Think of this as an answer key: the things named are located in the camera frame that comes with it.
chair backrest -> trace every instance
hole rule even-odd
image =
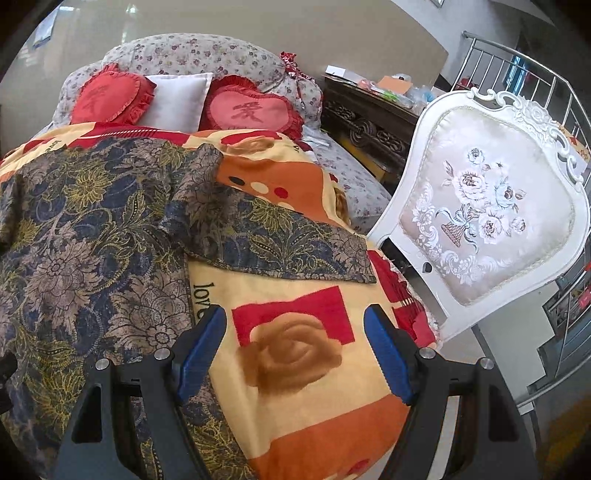
[[[390,238],[419,272],[447,316],[446,341],[565,272],[588,232],[583,178],[558,123],[537,102],[474,88],[423,112],[368,237]]]
[[[80,88],[102,67],[118,63],[122,71],[140,75],[191,75],[213,72],[214,78],[240,75],[262,92],[288,98],[304,120],[320,122],[322,91],[311,80],[288,74],[281,58],[244,40],[221,35],[174,33],[152,35],[119,45],[105,57],[72,72],[61,88],[53,127],[70,123]]]

floral upholstery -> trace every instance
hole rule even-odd
[[[400,224],[468,306],[560,250],[574,205],[528,134],[462,107],[430,132]]]
[[[355,157],[326,133],[317,129],[310,137],[322,142],[304,137],[305,141],[310,142],[318,165],[332,173],[345,191],[353,228],[359,233],[368,233],[392,196]]]
[[[298,83],[285,72],[275,54],[244,40],[219,35],[176,33],[153,35],[119,45],[101,61],[82,67],[68,76],[49,128],[70,123],[72,108],[82,85],[102,67],[118,63],[124,71],[142,75],[190,75],[213,72],[214,78],[241,75],[255,82],[262,92],[287,97],[306,122],[318,125],[322,91],[311,80]],[[300,87],[301,99],[297,86]]]

white pillow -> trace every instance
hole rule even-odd
[[[213,73],[149,75],[156,84],[154,100],[137,125],[172,132],[195,133],[199,129],[205,97]]]

floral bedsheet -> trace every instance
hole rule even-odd
[[[314,161],[332,173],[340,188],[345,191],[351,226],[359,233],[368,233],[392,196],[355,157],[327,133],[317,128],[309,129],[308,133],[304,140],[314,150]]]
[[[306,123],[320,123],[322,91],[305,77],[296,81],[278,55],[244,40],[221,35],[172,33],[152,35],[119,45],[102,60],[70,73],[61,87],[50,125],[37,136],[70,123],[80,88],[109,63],[123,72],[141,75],[192,75],[213,72],[214,78],[240,75],[256,83],[262,92],[283,95]]]

blue floral fabric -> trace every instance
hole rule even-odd
[[[281,278],[374,282],[348,232],[215,182],[221,153],[110,138],[36,158],[0,185],[0,354],[18,357],[3,419],[50,477],[85,372],[171,346],[191,328],[187,254]],[[136,429],[161,478],[141,402]],[[184,409],[214,478],[253,478],[207,380]]]

